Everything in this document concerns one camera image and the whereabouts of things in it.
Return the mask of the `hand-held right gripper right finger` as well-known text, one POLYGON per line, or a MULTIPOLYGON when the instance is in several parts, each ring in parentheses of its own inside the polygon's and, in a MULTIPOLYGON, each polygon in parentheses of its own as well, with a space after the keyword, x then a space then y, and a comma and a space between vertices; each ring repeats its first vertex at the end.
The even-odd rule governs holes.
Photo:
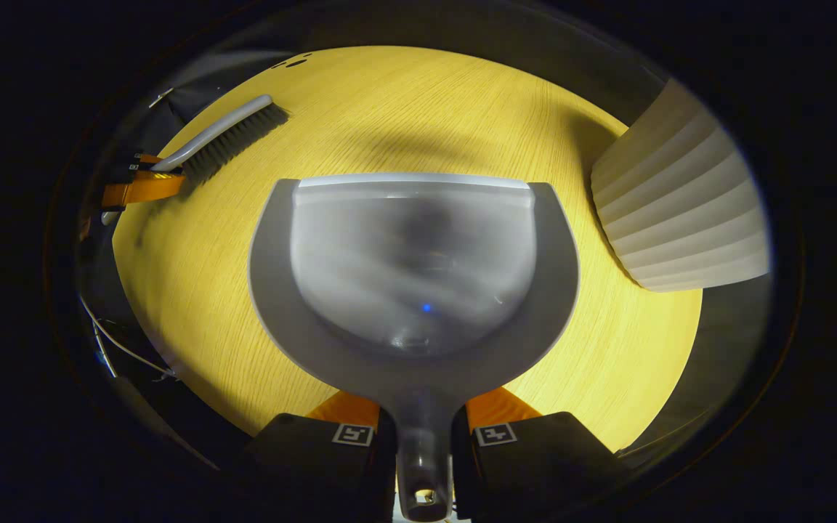
POLYGON ((504 388, 459 408, 451 438, 460 520, 558 520, 631 473, 571 413, 538 413, 504 388))

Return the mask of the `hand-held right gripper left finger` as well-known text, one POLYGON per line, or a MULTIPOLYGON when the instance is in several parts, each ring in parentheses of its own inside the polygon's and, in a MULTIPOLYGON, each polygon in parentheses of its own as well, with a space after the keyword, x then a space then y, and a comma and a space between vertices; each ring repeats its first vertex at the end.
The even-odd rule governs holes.
POLYGON ((256 522, 389 522, 396 429, 376 402, 339 392, 276 415, 243 450, 256 522))

